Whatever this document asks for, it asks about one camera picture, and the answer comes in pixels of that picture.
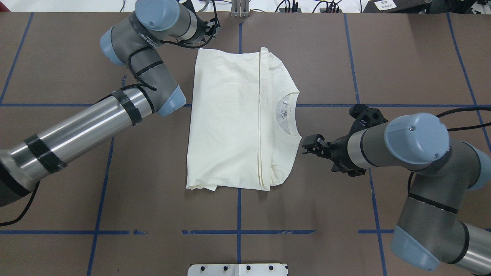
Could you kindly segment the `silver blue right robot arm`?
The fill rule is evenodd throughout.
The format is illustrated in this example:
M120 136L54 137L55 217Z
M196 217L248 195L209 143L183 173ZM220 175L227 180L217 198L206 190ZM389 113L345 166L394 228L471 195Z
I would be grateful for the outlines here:
M467 191L490 182L490 157L452 139L441 120L419 112L387 120L379 109L350 111L345 136L307 136L305 153L329 159L332 172L351 177L370 168L401 167L413 174L390 248L408 264L434 271L440 263L490 275L490 232L458 219Z

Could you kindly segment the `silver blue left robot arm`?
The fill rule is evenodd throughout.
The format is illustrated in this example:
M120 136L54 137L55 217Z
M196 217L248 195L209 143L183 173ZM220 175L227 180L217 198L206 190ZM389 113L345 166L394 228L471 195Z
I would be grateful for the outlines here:
M170 115L186 97L164 59L161 46L198 49L220 29L216 4L209 18L190 0L137 0L134 10L100 38L113 65L123 67L133 83L113 85L107 94L75 115L1 150L1 206L33 194L42 179L149 115Z

